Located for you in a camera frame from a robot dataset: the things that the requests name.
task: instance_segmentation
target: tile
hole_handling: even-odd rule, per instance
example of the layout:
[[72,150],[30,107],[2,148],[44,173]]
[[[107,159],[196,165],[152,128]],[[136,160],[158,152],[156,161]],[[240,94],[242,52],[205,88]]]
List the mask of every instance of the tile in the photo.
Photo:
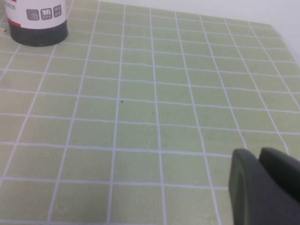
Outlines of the tile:
[[49,73],[82,75],[85,60],[53,58],[48,68]]
[[118,93],[118,81],[85,78],[81,95],[102,96],[116,98]]
[[231,158],[207,157],[213,186],[227,187]]
[[154,53],[155,65],[163,67],[184,68],[182,55],[170,53]]
[[242,132],[247,149],[259,156],[263,147],[272,147],[285,153],[285,145],[278,134]]
[[0,113],[27,114],[34,94],[0,91]]
[[61,178],[67,180],[109,181],[111,167],[111,151],[69,148]]
[[152,100],[154,101],[154,85],[145,82],[122,81],[120,98]]
[[63,151],[63,148],[18,146],[7,176],[56,179]]
[[76,95],[79,91],[80,77],[46,75],[40,92]]
[[192,104],[191,93],[188,86],[158,84],[157,100]]
[[228,106],[223,89],[192,87],[195,104]]
[[199,44],[193,42],[182,43],[183,52],[185,54],[208,55],[211,56],[210,47],[208,44]]
[[162,157],[165,183],[209,185],[203,156],[164,154]]
[[42,74],[7,71],[0,82],[0,88],[36,91],[41,78]]
[[278,75],[276,69],[274,68],[271,62],[245,60],[245,63],[250,73]]
[[231,155],[234,149],[244,147],[238,131],[201,129],[201,132],[208,153]]
[[222,87],[221,80],[217,72],[189,70],[188,76],[191,85]]
[[274,62],[279,73],[283,76],[300,75],[300,67],[292,62]]
[[300,114],[289,112],[271,112],[271,115],[280,132],[300,133]]
[[122,65],[122,78],[128,80],[153,81],[153,68],[144,65]]
[[109,185],[61,183],[52,221],[103,223],[106,221]]
[[76,118],[114,120],[116,114],[116,100],[80,97]]
[[229,34],[225,23],[203,22],[203,26],[206,32]]
[[[6,57],[1,57],[1,61],[5,62]],[[37,55],[20,55],[16,54],[9,69],[29,70],[36,72],[44,72],[49,61],[49,57]]]
[[216,70],[212,57],[185,55],[187,68],[189,69],[208,69]]
[[72,117],[76,97],[38,94],[31,115]]
[[275,131],[266,111],[234,109],[240,129]]
[[117,147],[126,149],[158,149],[158,128],[154,125],[118,124]]
[[202,152],[197,128],[160,126],[160,135],[162,150]]
[[113,146],[114,123],[98,121],[75,121],[70,145]]
[[186,71],[184,69],[155,68],[156,81],[165,83],[188,84]]
[[225,59],[216,58],[216,64],[219,70],[228,72],[243,72],[246,73],[244,62],[240,59]]
[[189,105],[158,104],[159,123],[196,126],[193,107]]
[[261,95],[268,109],[299,111],[291,94],[263,92]]
[[155,104],[124,100],[119,106],[118,120],[156,123]]
[[166,187],[165,203],[172,225],[218,224],[210,190]]
[[201,106],[196,107],[196,110],[202,127],[236,129],[230,109]]
[[264,109],[257,91],[227,90],[226,92],[233,107]]
[[160,182],[159,154],[117,151],[114,181]]
[[249,74],[220,73],[224,86],[228,88],[255,89]]
[[29,118],[20,142],[65,144],[71,120]]
[[3,181],[0,189],[0,217],[14,220],[47,220],[54,186],[55,183],[52,182]]
[[0,124],[4,129],[0,130],[0,141],[14,142],[19,134],[25,117],[21,116],[1,116]]
[[153,40],[154,51],[166,53],[181,53],[179,41]]
[[119,63],[88,61],[85,76],[117,79],[119,78],[119,70]]
[[161,187],[114,185],[111,222],[162,225]]

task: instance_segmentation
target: white grout line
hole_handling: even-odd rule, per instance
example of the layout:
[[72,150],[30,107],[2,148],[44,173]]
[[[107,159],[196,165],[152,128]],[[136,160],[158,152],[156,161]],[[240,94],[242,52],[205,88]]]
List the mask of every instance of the white grout line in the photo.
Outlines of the white grout line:
[[157,144],[159,153],[159,173],[160,173],[160,184],[161,184],[161,198],[162,198],[162,211],[163,211],[163,223],[167,225],[167,212],[166,212],[166,202],[165,202],[165,179],[164,179],[164,168],[163,168],[163,157],[161,149],[161,133],[159,126],[159,113],[158,113],[158,91],[156,83],[156,70],[155,70],[155,57],[154,57],[154,44],[153,44],[153,31],[152,31],[152,16],[150,9],[150,34],[151,34],[151,51],[152,51],[152,66],[153,66],[153,82],[154,82],[154,96],[155,96],[155,114],[156,114],[156,126],[157,126]]
[[[179,35],[179,39],[181,40],[180,30],[179,30],[178,20],[177,20],[177,13],[176,12],[175,12],[175,21],[176,21],[176,27],[177,27],[177,32],[178,32],[178,35]],[[180,48],[181,48],[184,67],[185,67],[185,71],[186,71],[186,75],[187,75],[187,81],[188,81],[188,84],[189,84],[189,92],[190,92],[191,99],[192,99],[194,116],[195,116],[196,124],[197,124],[197,127],[198,127],[199,136],[200,136],[200,139],[201,139],[202,151],[203,151],[204,154],[206,154],[204,138],[203,138],[202,131],[201,131],[201,128],[200,128],[200,124],[199,124],[199,119],[198,119],[198,115],[197,115],[197,111],[196,111],[193,91],[192,91],[192,87],[191,87],[191,81],[189,79],[188,68],[187,68],[186,59],[185,59],[185,55],[184,55],[184,50],[183,50],[183,46],[182,46],[181,42],[180,42]],[[204,161],[205,161],[206,172],[207,172],[208,180],[209,180],[209,184],[210,184],[212,200],[214,202],[214,208],[215,208],[215,213],[216,213],[218,225],[222,225],[221,216],[220,216],[220,213],[219,213],[219,210],[218,210],[218,205],[217,205],[216,194],[215,194],[215,191],[213,189],[213,183],[212,183],[212,178],[211,178],[211,173],[210,173],[209,162],[208,162],[208,159],[207,159],[206,155],[204,155]]]

